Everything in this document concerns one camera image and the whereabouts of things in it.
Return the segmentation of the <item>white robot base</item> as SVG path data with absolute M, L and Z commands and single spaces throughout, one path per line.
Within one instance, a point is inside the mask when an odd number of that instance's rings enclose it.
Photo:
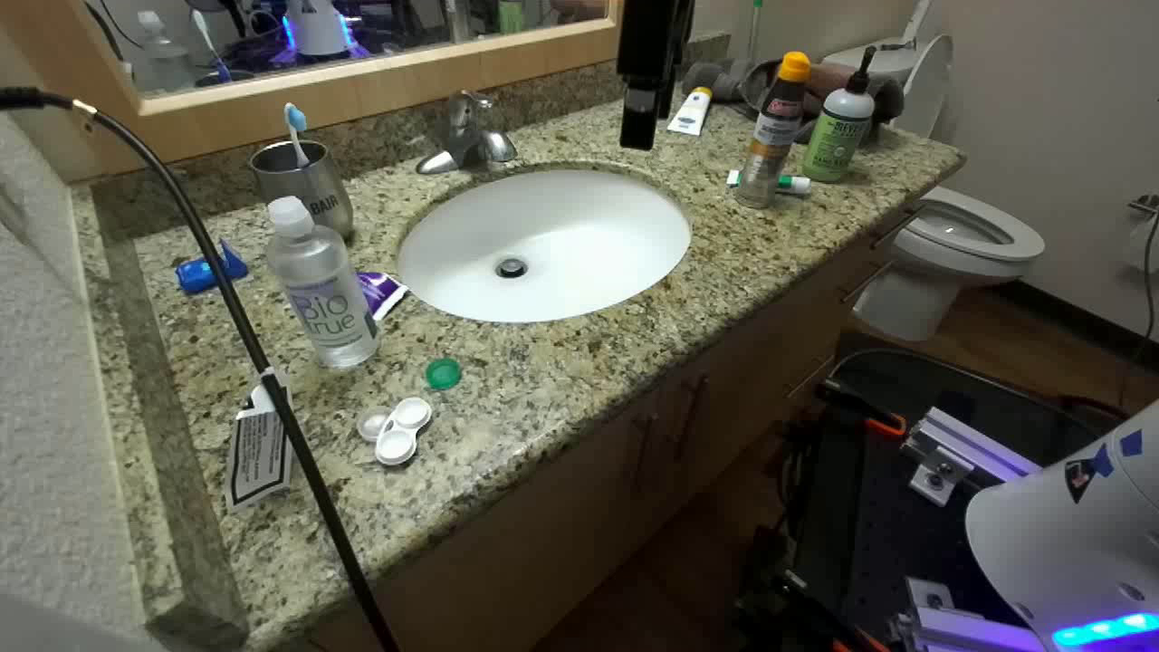
M 993 590 L 1055 652 L 1159 652 L 1159 403 L 968 504 Z

